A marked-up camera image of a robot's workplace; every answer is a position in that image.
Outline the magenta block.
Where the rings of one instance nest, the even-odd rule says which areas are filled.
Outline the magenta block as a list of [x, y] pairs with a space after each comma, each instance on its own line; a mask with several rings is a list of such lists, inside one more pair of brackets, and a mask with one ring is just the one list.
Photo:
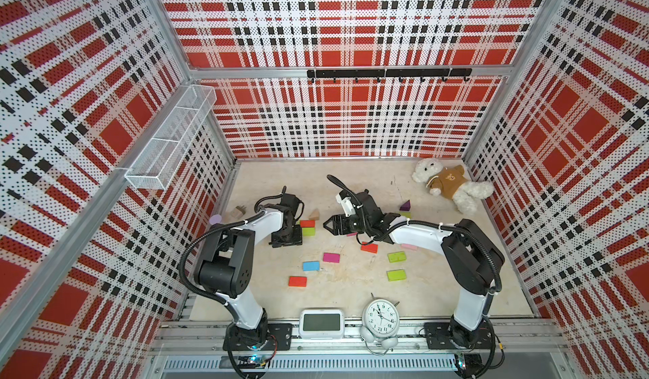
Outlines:
[[322, 258], [323, 262], [339, 263], [341, 262], [341, 255], [339, 253], [325, 252]]

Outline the light blue block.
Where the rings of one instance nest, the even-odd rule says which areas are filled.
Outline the light blue block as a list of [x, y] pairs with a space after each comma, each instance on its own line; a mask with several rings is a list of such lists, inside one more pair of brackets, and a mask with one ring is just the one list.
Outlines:
[[303, 263], [304, 272], [317, 272], [320, 271], [320, 262], [319, 261], [309, 261]]

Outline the red block front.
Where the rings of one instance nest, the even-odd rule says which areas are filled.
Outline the red block front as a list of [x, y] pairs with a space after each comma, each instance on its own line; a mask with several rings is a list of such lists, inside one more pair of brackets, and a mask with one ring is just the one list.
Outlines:
[[304, 276], [291, 276], [288, 281], [289, 287], [305, 288], [308, 285], [308, 278]]

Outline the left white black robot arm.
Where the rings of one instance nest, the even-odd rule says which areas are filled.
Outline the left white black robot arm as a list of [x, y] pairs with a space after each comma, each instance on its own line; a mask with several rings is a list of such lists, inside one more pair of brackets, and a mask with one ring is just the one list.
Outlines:
[[267, 237], [274, 248], [302, 245], [297, 222], [303, 213], [304, 203], [293, 194], [261, 198], [252, 216], [211, 227], [181, 255], [180, 282], [197, 296], [224, 306], [233, 318], [226, 330], [225, 350], [262, 350], [278, 340], [269, 328], [267, 312], [249, 287], [255, 246]]

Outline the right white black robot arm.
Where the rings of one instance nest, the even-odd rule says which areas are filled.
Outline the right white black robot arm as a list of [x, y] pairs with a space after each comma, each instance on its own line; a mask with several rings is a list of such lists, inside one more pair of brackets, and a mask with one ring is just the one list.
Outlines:
[[443, 255], [461, 287], [449, 326], [450, 340], [459, 349], [478, 341], [478, 329], [489, 315], [493, 298], [502, 291], [503, 253], [478, 225], [463, 219], [454, 225], [412, 220], [384, 213], [367, 193], [336, 196], [343, 213], [331, 216], [323, 227], [332, 235], [367, 235], [370, 243], [407, 244]]

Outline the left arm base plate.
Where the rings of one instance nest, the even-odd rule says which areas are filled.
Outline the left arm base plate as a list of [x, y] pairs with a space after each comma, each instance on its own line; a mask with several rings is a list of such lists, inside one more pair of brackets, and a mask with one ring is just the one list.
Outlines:
[[254, 330], [234, 326], [226, 334], [222, 349], [231, 351], [290, 350], [293, 326], [290, 323], [262, 324]]

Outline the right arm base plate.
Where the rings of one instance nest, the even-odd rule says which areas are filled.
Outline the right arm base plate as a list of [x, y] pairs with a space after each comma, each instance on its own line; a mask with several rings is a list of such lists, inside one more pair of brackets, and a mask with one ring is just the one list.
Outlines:
[[461, 333], [458, 340], [453, 338], [449, 323], [424, 323], [424, 339], [429, 350], [489, 350], [495, 344], [486, 322], [478, 326], [470, 339]]

